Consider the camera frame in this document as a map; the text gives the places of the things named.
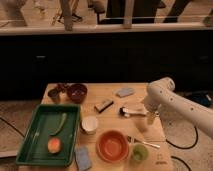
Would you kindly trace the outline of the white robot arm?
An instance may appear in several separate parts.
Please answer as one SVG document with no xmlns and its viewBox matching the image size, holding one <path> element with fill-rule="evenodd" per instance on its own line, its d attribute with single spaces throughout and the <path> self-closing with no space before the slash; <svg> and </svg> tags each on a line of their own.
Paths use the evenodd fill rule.
<svg viewBox="0 0 213 171">
<path fill-rule="evenodd" d="M 175 82 L 170 77 L 148 83 L 143 99 L 145 108 L 154 113 L 160 105 L 169 107 L 213 139 L 213 110 L 177 95 L 174 89 Z"/>
</svg>

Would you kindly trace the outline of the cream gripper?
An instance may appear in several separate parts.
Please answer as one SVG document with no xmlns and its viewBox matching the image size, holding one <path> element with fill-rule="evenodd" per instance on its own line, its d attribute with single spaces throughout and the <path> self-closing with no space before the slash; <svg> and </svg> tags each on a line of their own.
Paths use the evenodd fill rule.
<svg viewBox="0 0 213 171">
<path fill-rule="evenodd" d="M 141 132 L 145 132 L 149 129 L 150 126 L 152 126 L 158 117 L 158 113 L 154 112 L 148 112 L 139 122 L 139 130 Z"/>
</svg>

